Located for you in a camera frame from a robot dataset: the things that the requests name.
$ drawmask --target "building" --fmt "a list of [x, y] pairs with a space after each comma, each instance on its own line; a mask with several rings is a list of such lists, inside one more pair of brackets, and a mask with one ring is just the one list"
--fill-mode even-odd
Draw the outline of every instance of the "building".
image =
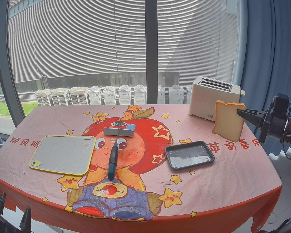
[[[160, 85], [231, 81], [237, 0], [157, 0], [157, 12]], [[145, 0], [10, 0], [8, 40], [22, 101], [46, 86], [146, 86]]]

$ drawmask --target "road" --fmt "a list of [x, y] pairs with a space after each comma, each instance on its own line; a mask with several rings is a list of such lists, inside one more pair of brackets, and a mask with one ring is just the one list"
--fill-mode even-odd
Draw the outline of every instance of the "road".
[[12, 134], [15, 130], [14, 123], [10, 116], [0, 116], [0, 133], [2, 134]]

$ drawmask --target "cartoon girl illustration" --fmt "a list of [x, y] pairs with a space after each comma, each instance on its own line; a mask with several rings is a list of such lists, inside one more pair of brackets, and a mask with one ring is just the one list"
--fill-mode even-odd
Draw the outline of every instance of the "cartoon girl illustration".
[[[81, 215], [114, 220], [150, 220], [158, 215], [162, 201], [146, 190], [140, 174], [149, 172], [164, 161], [165, 147], [173, 144], [169, 129], [161, 122], [147, 118], [148, 110], [130, 111], [120, 118], [106, 118], [91, 124], [83, 135], [96, 137], [90, 170], [81, 187], [68, 192], [67, 204]], [[118, 137], [119, 155], [115, 178], [107, 178], [108, 162], [115, 136], [105, 135], [104, 128], [134, 129], [133, 137]]]

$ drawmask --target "red apple drawing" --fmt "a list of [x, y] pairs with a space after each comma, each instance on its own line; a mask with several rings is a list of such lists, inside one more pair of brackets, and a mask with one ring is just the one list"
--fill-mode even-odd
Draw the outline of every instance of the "red apple drawing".
[[107, 195], [112, 196], [112, 195], [116, 194], [118, 189], [114, 186], [114, 184], [108, 184], [103, 188], [103, 190], [108, 190], [109, 194], [107, 194]]

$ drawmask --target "toaster slot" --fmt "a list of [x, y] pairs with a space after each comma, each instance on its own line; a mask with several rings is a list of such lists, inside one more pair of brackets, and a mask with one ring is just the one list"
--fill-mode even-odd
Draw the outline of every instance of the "toaster slot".
[[203, 86], [223, 90], [223, 91], [231, 91], [232, 89], [231, 84], [219, 82], [216, 80], [205, 79], [205, 78], [203, 78], [199, 84]]

